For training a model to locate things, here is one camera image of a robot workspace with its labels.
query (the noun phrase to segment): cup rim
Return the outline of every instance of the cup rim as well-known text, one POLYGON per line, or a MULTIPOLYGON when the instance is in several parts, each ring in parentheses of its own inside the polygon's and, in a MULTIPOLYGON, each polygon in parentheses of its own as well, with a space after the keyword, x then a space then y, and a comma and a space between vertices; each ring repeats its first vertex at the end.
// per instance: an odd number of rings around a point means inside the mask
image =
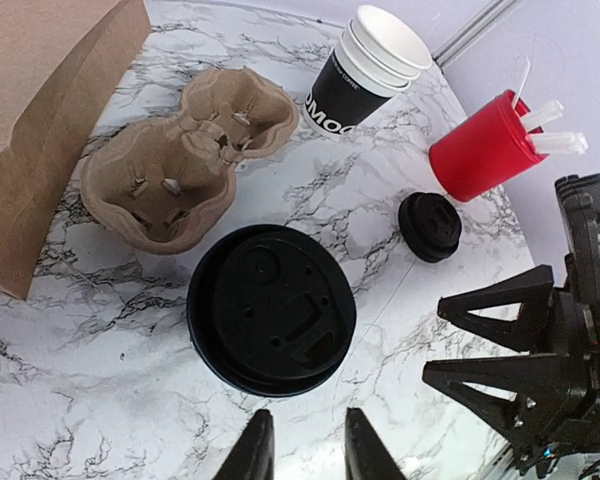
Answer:
POLYGON ((384 53, 397 60, 398 62, 407 65, 412 68, 417 68, 418 70, 427 70, 433 66, 433 58, 431 57, 431 52, 427 48, 426 44, 420 38, 420 36, 411 29, 406 23, 404 23, 400 18, 388 12, 382 8, 376 7, 374 5, 360 5, 356 10, 355 19, 357 23, 360 25, 360 28, 364 31, 364 33, 373 41, 373 43, 384 53), (377 29, 371 28, 369 26, 369 19, 364 18, 365 12, 373 11, 375 14, 381 15, 384 17, 384 20, 391 22, 396 28, 401 30, 401 34, 403 34, 410 41, 413 41, 416 45, 418 51, 418 55, 420 58, 413 60, 410 57, 405 56, 404 54, 392 50, 390 47, 386 45, 386 41, 379 38, 377 29))
POLYGON ((342 41, 338 42, 338 46, 340 46, 340 48, 342 48, 345 55, 347 55, 348 60, 353 64, 353 66, 356 67, 358 70, 360 70, 360 73, 362 73, 369 80, 377 83, 381 87, 386 88, 387 90, 391 90, 391 91, 395 92, 397 95, 397 94, 402 93, 405 90, 407 90, 409 88, 409 86, 411 85, 411 80, 407 80, 407 83, 405 83, 404 85, 390 85, 386 82, 378 80, 375 77, 372 77, 365 71, 365 69, 362 66, 360 66, 360 64, 356 61, 356 59, 352 57, 349 50, 347 50, 347 47, 343 44, 342 41))
POLYGON ((404 73, 401 73, 393 68, 391 68, 390 66, 382 63, 378 58, 376 58, 373 53, 371 53, 369 50, 367 50, 365 48, 365 46, 362 44, 362 42, 360 41, 360 39, 356 36, 355 32, 353 31, 352 28, 352 24, 353 24, 353 20, 351 22, 349 22, 349 27, 347 29, 345 29, 344 32, 342 32, 342 37, 344 38, 344 36, 347 33, 350 33, 350 38, 353 40, 353 42, 356 44, 356 46, 358 47, 358 50, 360 52, 362 52, 362 54, 368 59, 370 60, 376 67, 380 68, 381 70, 385 71, 386 73, 390 74, 390 75, 394 75, 398 78, 404 79, 406 81, 409 82, 413 82, 414 80, 417 80, 418 78, 420 78, 420 75, 422 74, 422 70, 417 69, 418 73, 416 75, 405 75, 404 73))

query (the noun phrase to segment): plastic straw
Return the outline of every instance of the plastic straw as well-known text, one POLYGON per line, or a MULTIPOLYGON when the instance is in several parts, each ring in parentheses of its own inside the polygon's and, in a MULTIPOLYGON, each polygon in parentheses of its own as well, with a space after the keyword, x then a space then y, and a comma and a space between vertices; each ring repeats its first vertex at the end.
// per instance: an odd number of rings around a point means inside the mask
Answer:
POLYGON ((524 59, 527 61, 526 66, 524 67, 524 73, 522 74, 522 83, 520 84, 520 88, 518 89, 518 93, 513 97, 513 109, 516 109, 518 105, 518 100, 520 100, 520 95, 522 95, 522 89, 527 84, 527 80, 529 79, 529 73, 531 73, 531 60, 527 54, 524 54, 524 59))
POLYGON ((541 155, 551 155, 552 153, 582 155, 589 148, 587 139, 580 132, 532 133, 529 136, 536 151, 541 155))
POLYGON ((520 118, 524 129, 531 132, 542 125, 562 117, 564 106, 558 100, 552 100, 539 110, 529 112, 520 118))

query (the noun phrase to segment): black lid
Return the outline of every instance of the black lid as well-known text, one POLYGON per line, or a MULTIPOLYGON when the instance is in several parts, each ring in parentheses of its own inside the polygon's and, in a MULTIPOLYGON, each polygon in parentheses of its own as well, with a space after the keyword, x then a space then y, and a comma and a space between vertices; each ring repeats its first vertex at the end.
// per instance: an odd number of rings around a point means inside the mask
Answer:
POLYGON ((442 195, 421 192, 410 195, 400 205, 398 220, 407 245, 422 260, 437 263, 458 250, 462 222, 442 195))
POLYGON ((326 381, 353 338, 356 309, 335 259, 296 230, 254 225, 203 257, 187 298, 191 339, 231 385, 297 395, 326 381))

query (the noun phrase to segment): cable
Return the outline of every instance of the cable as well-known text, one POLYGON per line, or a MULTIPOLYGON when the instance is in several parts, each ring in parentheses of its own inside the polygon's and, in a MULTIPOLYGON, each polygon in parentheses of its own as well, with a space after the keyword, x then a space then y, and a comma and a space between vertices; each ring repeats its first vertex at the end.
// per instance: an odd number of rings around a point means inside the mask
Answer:
POLYGON ((584 472, 582 472, 580 474, 580 476, 578 477, 578 480, 584 480, 588 476, 593 475, 594 473, 596 473, 596 470, 598 469, 599 466, 600 466, 600 460, 598 460, 597 462, 592 464, 589 468, 587 468, 584 472))

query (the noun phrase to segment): brown paper bag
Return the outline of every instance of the brown paper bag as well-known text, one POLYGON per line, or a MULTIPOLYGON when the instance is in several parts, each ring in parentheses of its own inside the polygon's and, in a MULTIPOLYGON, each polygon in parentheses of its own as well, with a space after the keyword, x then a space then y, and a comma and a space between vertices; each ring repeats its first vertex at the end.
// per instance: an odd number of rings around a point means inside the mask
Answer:
POLYGON ((149 31, 142 0, 0 0, 0 291, 26 297, 76 161, 149 31))

